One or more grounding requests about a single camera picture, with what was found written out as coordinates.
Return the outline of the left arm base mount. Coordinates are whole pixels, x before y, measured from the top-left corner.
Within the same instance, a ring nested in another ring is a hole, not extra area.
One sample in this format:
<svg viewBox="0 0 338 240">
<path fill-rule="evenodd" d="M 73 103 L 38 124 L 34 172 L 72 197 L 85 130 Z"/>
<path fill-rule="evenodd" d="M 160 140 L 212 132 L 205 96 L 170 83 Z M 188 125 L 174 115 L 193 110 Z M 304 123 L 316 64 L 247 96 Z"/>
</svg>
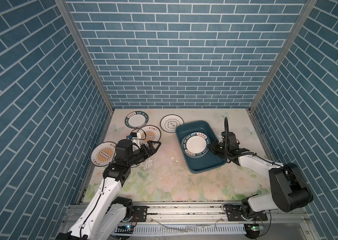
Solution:
<svg viewBox="0 0 338 240">
<path fill-rule="evenodd" d="M 133 206 L 133 222 L 146 222 L 148 215 L 148 206 Z"/>
</svg>

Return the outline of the white clover plate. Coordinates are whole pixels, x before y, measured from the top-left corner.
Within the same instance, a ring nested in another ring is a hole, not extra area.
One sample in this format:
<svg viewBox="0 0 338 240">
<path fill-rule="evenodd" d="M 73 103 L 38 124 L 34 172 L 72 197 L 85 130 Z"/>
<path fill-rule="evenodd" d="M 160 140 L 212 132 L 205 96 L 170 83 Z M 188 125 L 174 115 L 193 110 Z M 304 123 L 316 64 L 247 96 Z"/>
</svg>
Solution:
<svg viewBox="0 0 338 240">
<path fill-rule="evenodd" d="M 162 130 L 167 133 L 175 133 L 176 128 L 183 124 L 184 120 L 178 115 L 167 115 L 160 122 Z"/>
</svg>

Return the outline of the green rim plate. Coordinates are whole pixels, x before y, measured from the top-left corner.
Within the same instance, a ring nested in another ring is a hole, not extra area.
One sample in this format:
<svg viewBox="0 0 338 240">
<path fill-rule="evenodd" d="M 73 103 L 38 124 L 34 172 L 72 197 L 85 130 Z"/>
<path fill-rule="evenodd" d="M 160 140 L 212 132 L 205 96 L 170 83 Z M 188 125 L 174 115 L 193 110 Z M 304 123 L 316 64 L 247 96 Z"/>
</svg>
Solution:
<svg viewBox="0 0 338 240">
<path fill-rule="evenodd" d="M 181 149 L 190 158 L 201 158 L 209 151 L 211 141 L 201 132 L 194 132 L 185 136 L 181 142 Z"/>
<path fill-rule="evenodd" d="M 139 129 L 144 127 L 149 121 L 149 116 L 143 111 L 134 111 L 125 118 L 125 125 L 130 129 Z"/>
</svg>

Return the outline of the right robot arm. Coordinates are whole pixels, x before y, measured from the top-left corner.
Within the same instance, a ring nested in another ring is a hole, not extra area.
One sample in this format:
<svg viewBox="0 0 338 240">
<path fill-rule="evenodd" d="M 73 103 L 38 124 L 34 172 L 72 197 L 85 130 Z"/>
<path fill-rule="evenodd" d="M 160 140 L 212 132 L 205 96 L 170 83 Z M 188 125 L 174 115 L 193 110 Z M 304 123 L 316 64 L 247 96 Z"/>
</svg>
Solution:
<svg viewBox="0 0 338 240">
<path fill-rule="evenodd" d="M 297 165 L 272 162 L 248 149 L 240 148 L 234 133 L 221 133 L 221 138 L 214 141 L 209 149 L 228 163 L 251 169 L 269 180 L 270 193 L 257 194 L 242 200 L 243 214 L 271 210 L 288 213 L 313 201 L 313 193 Z"/>
</svg>

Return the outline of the orange sunburst plate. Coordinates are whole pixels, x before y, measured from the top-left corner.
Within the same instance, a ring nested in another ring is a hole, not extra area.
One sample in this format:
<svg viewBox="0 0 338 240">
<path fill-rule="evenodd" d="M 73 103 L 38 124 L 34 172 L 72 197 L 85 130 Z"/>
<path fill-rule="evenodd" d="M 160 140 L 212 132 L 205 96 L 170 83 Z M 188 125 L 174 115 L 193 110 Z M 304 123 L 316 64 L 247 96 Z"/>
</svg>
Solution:
<svg viewBox="0 0 338 240">
<path fill-rule="evenodd" d="M 113 160 L 115 153 L 116 143 L 101 143 L 92 151 L 91 163 L 96 167 L 105 167 Z"/>
<path fill-rule="evenodd" d="M 140 144 L 148 144 L 148 141 L 158 142 L 161 139 L 161 131 L 158 127 L 153 125 L 146 125 L 141 129 L 138 129 L 138 139 Z"/>
</svg>

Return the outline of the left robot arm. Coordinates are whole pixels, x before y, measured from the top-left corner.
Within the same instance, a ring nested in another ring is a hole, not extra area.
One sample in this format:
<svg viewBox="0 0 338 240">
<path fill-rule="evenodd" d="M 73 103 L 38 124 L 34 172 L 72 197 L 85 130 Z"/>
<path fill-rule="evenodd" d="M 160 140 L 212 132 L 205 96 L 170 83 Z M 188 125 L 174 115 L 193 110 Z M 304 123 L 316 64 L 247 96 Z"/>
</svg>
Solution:
<svg viewBox="0 0 338 240">
<path fill-rule="evenodd" d="M 133 201 L 117 197 L 131 173 L 131 168 L 152 157 L 160 141 L 139 146 L 132 140 L 121 140 L 115 147 L 115 158 L 103 172 L 100 186 L 87 208 L 67 233 L 57 240 L 106 240 L 124 220 L 132 218 Z"/>
</svg>

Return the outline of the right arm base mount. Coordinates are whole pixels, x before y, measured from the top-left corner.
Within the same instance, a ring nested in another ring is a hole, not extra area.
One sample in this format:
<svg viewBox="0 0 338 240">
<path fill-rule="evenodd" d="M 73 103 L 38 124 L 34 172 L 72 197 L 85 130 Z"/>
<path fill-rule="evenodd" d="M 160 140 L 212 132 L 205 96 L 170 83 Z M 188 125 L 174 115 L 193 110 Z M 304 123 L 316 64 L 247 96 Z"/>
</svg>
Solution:
<svg viewBox="0 0 338 240">
<path fill-rule="evenodd" d="M 229 222 L 237 221 L 267 221 L 268 217 L 265 211 L 254 212 L 249 206 L 226 204 L 222 206 Z"/>
</svg>

